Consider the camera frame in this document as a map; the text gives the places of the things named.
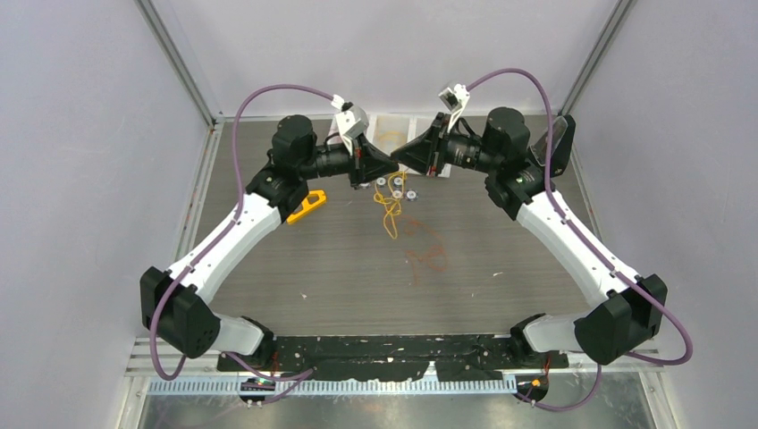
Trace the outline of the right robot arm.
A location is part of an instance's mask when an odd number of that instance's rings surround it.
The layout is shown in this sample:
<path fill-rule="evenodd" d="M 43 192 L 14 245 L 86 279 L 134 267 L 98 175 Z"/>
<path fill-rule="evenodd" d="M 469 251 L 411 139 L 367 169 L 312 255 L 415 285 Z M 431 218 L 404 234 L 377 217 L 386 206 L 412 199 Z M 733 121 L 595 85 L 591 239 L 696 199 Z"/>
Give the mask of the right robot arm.
<path fill-rule="evenodd" d="M 477 135 L 463 119 L 439 113 L 420 136 L 391 157 L 430 176 L 443 164 L 483 172 L 489 198 L 538 238 L 566 269 L 591 310 L 534 315 L 514 326 L 510 354 L 534 366 L 548 351 L 581 351 L 605 366 L 655 336 L 668 288 L 656 274 L 641 276 L 621 263 L 581 222 L 530 155 L 530 130 L 521 112 L 493 109 Z"/>

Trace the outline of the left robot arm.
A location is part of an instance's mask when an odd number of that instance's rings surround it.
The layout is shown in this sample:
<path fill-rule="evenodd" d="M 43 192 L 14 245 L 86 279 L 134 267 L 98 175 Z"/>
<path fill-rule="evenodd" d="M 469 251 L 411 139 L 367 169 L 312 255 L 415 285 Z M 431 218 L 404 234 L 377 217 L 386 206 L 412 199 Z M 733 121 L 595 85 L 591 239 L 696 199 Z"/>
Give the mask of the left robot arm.
<path fill-rule="evenodd" d="M 363 131 L 351 148 L 319 143 L 313 123 L 300 114 L 278 122 L 267 157 L 231 212 L 194 249 L 166 269 L 151 266 L 141 275 L 143 324 L 186 358 L 218 350 L 239 354 L 254 370 L 267 368 L 274 346 L 264 327 L 214 312 L 209 304 L 216 292 L 242 258 L 300 207 L 309 181 L 345 175 L 357 188 L 399 169 Z"/>

